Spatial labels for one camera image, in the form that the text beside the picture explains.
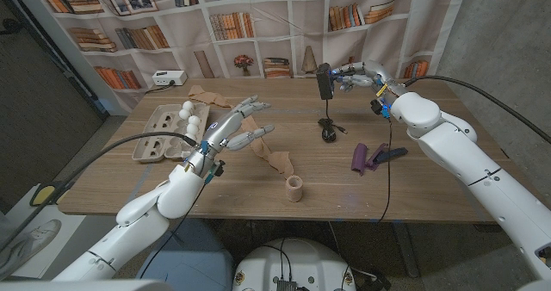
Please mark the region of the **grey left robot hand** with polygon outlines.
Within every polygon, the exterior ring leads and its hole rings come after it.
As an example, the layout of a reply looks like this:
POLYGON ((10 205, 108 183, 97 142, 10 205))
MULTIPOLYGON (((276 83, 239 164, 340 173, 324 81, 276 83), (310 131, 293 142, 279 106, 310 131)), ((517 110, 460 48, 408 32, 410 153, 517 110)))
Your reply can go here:
POLYGON ((185 159, 197 176, 204 177, 213 166, 215 156, 225 148, 229 151, 240 150, 274 130, 273 125, 268 125, 230 138, 241 128, 244 119, 256 111, 271 107, 269 103, 257 99, 257 95, 248 97, 206 129, 202 140, 185 159))

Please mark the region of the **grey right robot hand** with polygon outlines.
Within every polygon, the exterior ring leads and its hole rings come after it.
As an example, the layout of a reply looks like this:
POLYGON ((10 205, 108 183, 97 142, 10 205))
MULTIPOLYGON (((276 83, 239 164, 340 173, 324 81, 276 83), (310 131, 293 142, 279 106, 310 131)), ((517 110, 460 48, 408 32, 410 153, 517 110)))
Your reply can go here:
POLYGON ((330 71, 333 80, 340 83, 340 90, 350 92, 356 87, 371 88, 377 96, 386 93, 400 97, 408 92, 382 64, 367 60, 337 67, 330 71))

